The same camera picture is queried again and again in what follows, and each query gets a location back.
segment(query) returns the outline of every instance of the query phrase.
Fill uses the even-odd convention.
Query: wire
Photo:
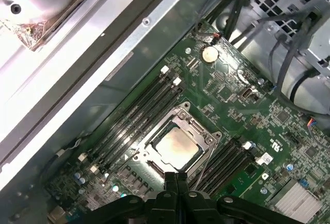
[[[198,186],[198,184],[200,183],[200,181],[201,181],[201,179],[202,179],[202,176],[203,176],[203,174],[204,174],[204,172],[205,172],[205,170],[206,170],[206,166],[207,166],[208,163],[210,162],[210,159],[211,159],[211,157],[212,157],[212,154],[213,154],[213,152],[215,151],[215,149],[217,148],[217,146],[218,146],[219,143],[220,143],[220,139],[214,144],[214,146],[213,146],[213,148],[212,148],[212,151],[211,151],[211,153],[210,153],[209,157],[207,158],[207,161],[206,161],[206,163],[205,163],[205,165],[204,165],[204,168],[203,168],[203,170],[201,171],[200,176],[199,176],[198,179],[197,179],[197,182],[196,182],[196,184],[195,184],[195,186],[194,186],[194,188],[193,188],[193,191],[195,191],[195,190],[197,189],[197,186]]]
[[[196,19],[196,22],[195,22],[195,29],[194,29],[194,33],[196,35],[199,35],[199,36],[204,36],[204,37],[207,37],[207,36],[214,36],[215,33],[203,33],[203,32],[199,32],[199,28],[198,28],[198,25],[203,17],[203,15],[205,14],[207,8],[214,2],[214,0],[206,0],[206,2],[204,3],[204,5],[202,6],[202,8],[200,9],[200,11],[198,12],[197,14],[197,19]]]
[[[245,0],[236,0],[234,3],[223,32],[223,36],[227,40],[230,39],[235,30],[244,3]]]
[[[312,131],[312,127],[313,127],[313,126],[314,126],[313,124],[310,125],[310,126],[307,126],[311,138],[314,140],[314,142],[315,142],[318,146],[320,146],[321,148],[324,148],[324,149],[326,149],[326,150],[329,150],[329,147],[324,146],[322,143],[320,143],[320,142],[316,139],[316,137],[315,137],[315,135],[313,134],[313,131]]]
[[[293,60],[293,57],[295,56],[295,54],[297,53],[298,49],[300,48],[300,46],[304,43],[305,39],[306,39],[306,35],[308,33],[308,30],[310,28],[311,25],[311,20],[310,19],[306,19],[300,30],[298,31],[298,33],[295,35],[295,40],[292,41],[292,44],[288,50],[288,53],[285,56],[285,59],[280,67],[279,73],[278,73],[278,77],[277,77],[277,88],[276,90],[278,92],[282,92],[282,87],[284,84],[284,79],[288,73],[289,67],[291,65],[291,62]]]
[[[306,17],[308,14],[307,11],[300,11],[292,14],[281,14],[277,16],[270,16],[270,17],[265,17],[265,18],[260,18],[256,21],[256,23],[261,24],[265,22],[278,22],[278,21],[289,21],[289,20],[294,20],[294,19],[303,19]],[[249,25],[237,38],[233,39],[231,44],[235,45],[239,41],[241,41],[245,36],[247,36],[255,26],[253,24]]]
[[[273,70],[274,52],[279,48],[279,46],[282,43],[286,42],[287,38],[288,37],[285,34],[281,34],[278,37],[277,42],[275,43],[274,47],[272,48],[272,50],[270,51],[269,56],[268,56],[268,69],[269,69],[269,73],[270,73],[271,82],[273,83],[274,86],[276,85],[275,78],[274,78],[274,70]]]
[[[293,86],[291,93],[290,93],[290,100],[294,102],[295,95],[297,93],[298,88],[303,84],[305,80],[308,78],[313,78],[320,75],[320,72],[318,72],[315,68],[312,68],[310,70],[307,70],[304,72],[303,76],[295,83]]]

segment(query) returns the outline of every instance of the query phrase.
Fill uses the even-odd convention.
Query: integrated circuit
[[[139,144],[143,159],[161,175],[185,171],[190,176],[221,138],[220,132],[210,133],[202,126],[189,113],[189,107],[188,102],[174,107]]]
[[[281,122],[281,123],[285,123],[286,120],[288,120],[288,118],[290,117],[290,114],[287,113],[286,111],[282,111],[277,115],[277,119]]]
[[[318,151],[313,146],[310,146],[305,151],[305,154],[307,154],[310,158],[313,158],[317,153],[318,153]]]
[[[271,203],[279,212],[302,223],[308,223],[322,208],[322,203],[293,179],[277,193]]]

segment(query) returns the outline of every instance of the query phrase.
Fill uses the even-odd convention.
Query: cable
[[[236,0],[234,6],[230,12],[230,15],[227,19],[226,26],[224,28],[223,36],[225,39],[229,40],[235,30],[235,27],[238,22],[239,15],[243,8],[245,0]]]
[[[326,150],[329,150],[329,149],[330,149],[329,147],[324,146],[324,145],[323,145],[322,143],[320,143],[320,142],[316,139],[316,137],[314,136],[313,131],[312,131],[312,127],[315,126],[316,124],[317,124],[317,122],[316,122],[313,118],[311,118],[310,121],[309,121],[308,124],[307,124],[307,129],[308,129],[308,131],[309,131],[309,134],[310,134],[311,138],[314,140],[314,142],[315,142],[318,146],[320,146],[321,148],[324,148],[324,149],[326,149]]]
[[[210,159],[211,159],[211,157],[212,157],[212,154],[213,154],[213,152],[215,151],[215,149],[217,148],[217,146],[218,146],[219,143],[220,143],[220,140],[218,140],[218,141],[214,144],[214,146],[213,146],[213,148],[212,148],[212,151],[211,151],[209,157],[207,158],[207,161],[206,161],[206,163],[205,163],[205,166],[204,166],[203,170],[201,171],[200,176],[198,177],[197,182],[196,182],[196,184],[194,185],[194,188],[193,188],[192,191],[195,191],[195,190],[197,189],[197,186],[198,186],[198,184],[200,183],[200,181],[201,181],[201,179],[202,179],[202,176],[203,176],[203,174],[204,174],[204,172],[205,172],[206,166],[207,166],[207,164],[210,162]]]
[[[205,14],[206,12],[206,9],[208,8],[209,5],[211,5],[212,3],[214,2],[214,0],[206,0],[206,2],[204,3],[204,5],[202,6],[202,8],[200,9],[200,11],[198,12],[197,14],[197,19],[196,19],[196,22],[195,22],[195,29],[194,29],[194,33],[196,35],[199,35],[199,36],[204,36],[204,37],[207,37],[207,36],[214,36],[215,33],[203,33],[203,32],[199,32],[199,28],[198,28],[198,25],[203,17],[203,15]]]
[[[300,48],[300,46],[304,43],[305,39],[306,39],[306,35],[308,33],[308,30],[310,28],[311,25],[311,20],[310,19],[306,19],[300,30],[298,31],[298,33],[295,35],[294,40],[292,41],[292,44],[288,50],[288,53],[285,56],[285,59],[280,67],[279,73],[278,73],[278,77],[277,77],[277,88],[276,90],[279,92],[282,92],[282,87],[284,84],[284,79],[288,73],[289,67],[291,65],[291,62],[293,60],[293,57],[295,56],[295,54],[297,53],[298,49]]]
[[[327,113],[317,113],[317,112],[313,112],[313,111],[309,111],[307,109],[304,109],[304,108],[301,108],[301,107],[298,107],[296,106],[294,103],[292,103],[290,101],[290,99],[285,95],[283,94],[282,92],[277,92],[277,98],[283,103],[285,104],[287,107],[293,109],[293,110],[296,110],[298,112],[302,112],[302,113],[305,113],[305,114],[308,114],[312,117],[315,117],[315,118],[330,118],[330,115],[327,114]]]
[[[277,42],[275,43],[274,47],[272,48],[272,50],[270,51],[269,56],[268,56],[268,69],[269,69],[269,73],[270,73],[271,82],[273,83],[274,86],[276,85],[275,78],[274,78],[274,70],[273,70],[274,52],[279,48],[279,46],[282,43],[286,42],[287,38],[288,37],[285,34],[281,34],[278,37]]]
[[[265,17],[265,18],[260,18],[256,22],[258,24],[265,23],[265,22],[278,22],[278,21],[288,21],[292,19],[303,19],[304,17],[307,16],[307,12],[296,12],[292,14],[281,14],[277,16],[270,16],[270,17]],[[245,36],[247,36],[255,26],[253,24],[249,25],[237,38],[233,39],[231,44],[235,45],[239,41],[241,41]]]
[[[297,90],[303,84],[303,82],[305,80],[307,80],[308,78],[316,77],[318,75],[320,75],[320,72],[318,72],[315,68],[311,68],[310,70],[305,71],[304,74],[303,74],[303,76],[293,86],[293,88],[291,90],[291,94],[290,94],[290,100],[292,102],[294,102],[294,99],[295,99],[295,95],[297,93]]]

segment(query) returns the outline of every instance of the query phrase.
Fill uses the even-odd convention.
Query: black cable
[[[273,85],[276,85],[275,78],[274,78],[274,70],[273,70],[274,52],[278,49],[278,47],[282,43],[286,42],[287,38],[288,37],[285,34],[281,34],[278,37],[277,42],[275,43],[274,47],[272,48],[272,50],[270,51],[269,56],[268,56],[268,69],[269,69],[269,73],[270,73],[270,80],[273,83]]]
[[[291,62],[292,62],[295,54],[297,53],[298,49],[300,48],[300,46],[306,40],[306,35],[308,34],[310,25],[311,25],[311,20],[306,19],[303,22],[303,24],[302,24],[300,30],[298,31],[298,33],[295,35],[295,37],[293,37],[292,44],[291,44],[291,46],[288,50],[288,53],[285,56],[285,59],[284,59],[282,65],[281,65],[279,73],[278,73],[277,88],[276,88],[276,90],[278,92],[282,92],[284,79],[285,79],[285,77],[288,73]]]
[[[239,41],[241,41],[246,35],[248,35],[254,28],[254,25],[251,24],[248,26],[238,37],[232,40],[231,44],[236,45]]]
[[[313,78],[320,75],[320,72],[318,72],[315,68],[311,68],[310,70],[307,70],[304,72],[303,76],[294,84],[291,94],[290,94],[290,100],[294,102],[295,95],[297,93],[298,88],[303,84],[305,80],[308,78]]]
[[[196,22],[195,22],[195,29],[194,29],[194,33],[196,35],[199,35],[199,36],[213,36],[215,33],[206,33],[206,32],[199,32],[199,28],[198,28],[198,25],[203,17],[203,15],[205,14],[206,12],[206,9],[209,7],[209,5],[211,5],[212,3],[214,2],[214,0],[206,0],[206,2],[204,3],[204,5],[202,6],[202,8],[200,9],[199,13],[198,13],[198,16],[197,16],[197,19],[196,19]]]
[[[296,12],[292,14],[281,14],[277,16],[270,16],[270,17],[265,17],[265,18],[260,18],[256,22],[257,23],[265,23],[265,22],[278,22],[278,21],[288,21],[292,19],[303,19],[304,17],[307,16],[306,11],[302,12]],[[231,42],[232,45],[237,44],[239,41],[241,41],[245,36],[247,36],[255,26],[253,24],[249,25],[237,38],[233,39]]]
[[[235,30],[239,15],[244,6],[244,2],[245,2],[245,0],[236,0],[234,3],[234,6],[232,8],[232,11],[230,12],[230,15],[227,19],[226,26],[223,31],[223,37],[227,40],[230,39],[230,37],[232,36],[232,34]]]

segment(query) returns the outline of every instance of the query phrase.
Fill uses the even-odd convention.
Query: electronic component
[[[141,154],[160,175],[186,171],[190,176],[206,160],[210,146],[220,138],[211,134],[189,112],[185,102],[174,107],[139,145]]]
[[[293,179],[276,194],[271,203],[279,212],[302,223],[308,223],[322,208],[322,203]]]
[[[202,61],[206,64],[214,63],[219,57],[219,51],[213,46],[202,48]]]
[[[219,191],[228,180],[252,162],[253,156],[240,146],[235,139],[231,139],[220,149],[206,166],[205,172],[196,190],[209,195]],[[193,187],[200,176],[198,173],[189,183]]]
[[[269,165],[273,160],[273,157],[270,156],[267,152],[265,152],[260,158],[256,158],[256,163],[258,165],[266,164]]]
[[[288,120],[288,118],[290,117],[290,114],[287,113],[286,111],[282,111],[277,115],[277,119],[281,122],[281,123],[285,123],[286,120]]]
[[[310,158],[313,158],[317,153],[318,153],[317,150],[313,146],[310,146],[305,151],[305,154],[307,154]]]

